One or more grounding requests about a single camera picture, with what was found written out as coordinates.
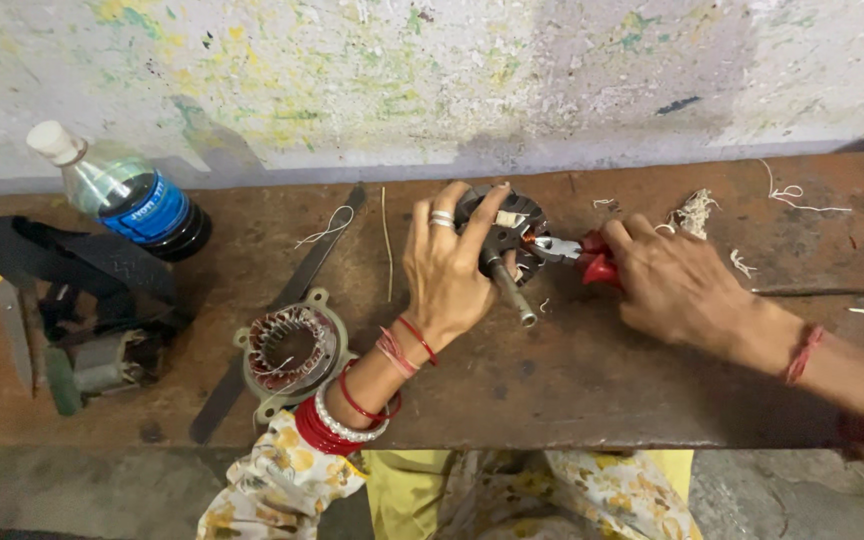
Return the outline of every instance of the concrete floor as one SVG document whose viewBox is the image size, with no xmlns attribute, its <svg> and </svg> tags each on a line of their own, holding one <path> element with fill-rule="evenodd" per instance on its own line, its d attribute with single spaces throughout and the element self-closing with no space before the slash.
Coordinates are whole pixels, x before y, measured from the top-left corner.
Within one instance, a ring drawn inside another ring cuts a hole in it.
<svg viewBox="0 0 864 540">
<path fill-rule="evenodd" d="M 233 458 L 219 452 L 206 461 Z M 864 465 L 835 452 L 699 451 L 692 477 L 691 508 L 706 539 L 864 538 Z M 0 530 L 192 538 L 221 487 L 187 450 L 0 449 Z M 372 538 L 364 490 L 336 501 L 319 538 Z"/>
</svg>

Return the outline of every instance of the blue bottle label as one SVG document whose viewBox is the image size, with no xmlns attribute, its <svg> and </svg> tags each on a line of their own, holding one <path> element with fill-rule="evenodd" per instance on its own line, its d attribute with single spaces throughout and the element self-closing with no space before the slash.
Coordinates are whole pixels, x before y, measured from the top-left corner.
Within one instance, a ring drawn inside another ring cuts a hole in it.
<svg viewBox="0 0 864 540">
<path fill-rule="evenodd" d="M 165 239 L 182 225 L 189 213 L 189 198 L 156 170 L 155 183 L 132 208 L 96 221 L 135 243 L 150 244 Z"/>
</svg>

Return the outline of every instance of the yellow pants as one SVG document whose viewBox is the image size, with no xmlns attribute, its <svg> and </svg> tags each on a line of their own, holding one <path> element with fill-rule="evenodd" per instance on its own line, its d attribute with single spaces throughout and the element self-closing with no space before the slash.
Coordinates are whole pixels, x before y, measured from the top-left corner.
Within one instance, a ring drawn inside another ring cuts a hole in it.
<svg viewBox="0 0 864 540">
<path fill-rule="evenodd" d="M 644 452 L 688 502 L 693 450 Z M 435 532 L 450 454 L 447 449 L 362 451 L 370 471 L 366 489 L 376 540 L 424 540 Z"/>
</svg>

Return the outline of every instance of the woman's left hand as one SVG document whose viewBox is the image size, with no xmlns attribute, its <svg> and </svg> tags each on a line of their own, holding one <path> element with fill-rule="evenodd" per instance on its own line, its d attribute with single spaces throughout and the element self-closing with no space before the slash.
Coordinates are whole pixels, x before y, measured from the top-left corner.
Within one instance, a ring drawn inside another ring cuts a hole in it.
<svg viewBox="0 0 864 540">
<path fill-rule="evenodd" d="M 433 350 L 442 350 L 468 332 L 499 296 L 498 287 L 479 272 L 479 253 L 496 214 L 509 196 L 509 182 L 493 187 L 471 215 L 459 236 L 445 225 L 430 223 L 433 211 L 455 215 L 455 206 L 472 187 L 451 183 L 432 199 L 416 202 L 402 264 L 409 279 L 409 308 L 403 316 Z M 516 275 L 516 250 L 504 253 Z"/>
</svg>

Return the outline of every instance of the white wall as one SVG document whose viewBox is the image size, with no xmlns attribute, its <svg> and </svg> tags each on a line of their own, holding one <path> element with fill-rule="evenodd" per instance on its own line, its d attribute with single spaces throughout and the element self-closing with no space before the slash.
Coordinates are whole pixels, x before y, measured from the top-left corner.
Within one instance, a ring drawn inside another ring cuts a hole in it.
<svg viewBox="0 0 864 540">
<path fill-rule="evenodd" d="M 830 152 L 864 0 L 0 0 L 0 192 L 48 118 L 208 188 Z"/>
</svg>

